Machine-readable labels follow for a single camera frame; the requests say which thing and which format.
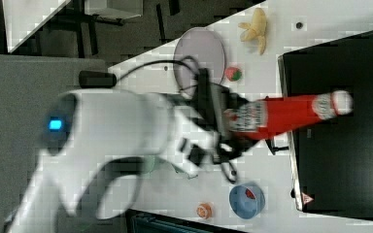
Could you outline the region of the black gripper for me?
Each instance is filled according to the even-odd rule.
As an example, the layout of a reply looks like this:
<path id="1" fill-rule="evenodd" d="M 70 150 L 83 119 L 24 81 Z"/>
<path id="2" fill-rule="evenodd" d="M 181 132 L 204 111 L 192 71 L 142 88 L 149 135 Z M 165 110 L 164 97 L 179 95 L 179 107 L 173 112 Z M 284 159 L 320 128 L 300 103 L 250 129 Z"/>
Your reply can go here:
<path id="1" fill-rule="evenodd" d="M 200 68 L 194 77 L 196 86 L 192 95 L 191 106 L 199 113 L 204 125 L 217 133 L 215 137 L 215 152 L 212 161 L 222 164 L 240 157 L 243 152 L 251 149 L 258 140 L 235 136 L 227 127 L 227 110 L 238 110 L 249 100 L 231 92 L 228 87 L 210 81 L 206 68 Z"/>

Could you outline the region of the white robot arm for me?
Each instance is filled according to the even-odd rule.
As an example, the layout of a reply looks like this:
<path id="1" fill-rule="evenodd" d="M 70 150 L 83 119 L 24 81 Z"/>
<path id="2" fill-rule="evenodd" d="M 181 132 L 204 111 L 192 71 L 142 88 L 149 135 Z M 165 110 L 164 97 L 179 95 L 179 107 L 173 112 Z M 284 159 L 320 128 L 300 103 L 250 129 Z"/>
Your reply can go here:
<path id="1" fill-rule="evenodd" d="M 83 225 L 130 209 L 151 158 L 195 176 L 203 164 L 235 159 L 254 146 L 227 128 L 224 112 L 246 104 L 202 68 L 192 98 L 84 88 L 50 107 L 37 166 L 5 233 L 56 233 L 60 209 Z"/>

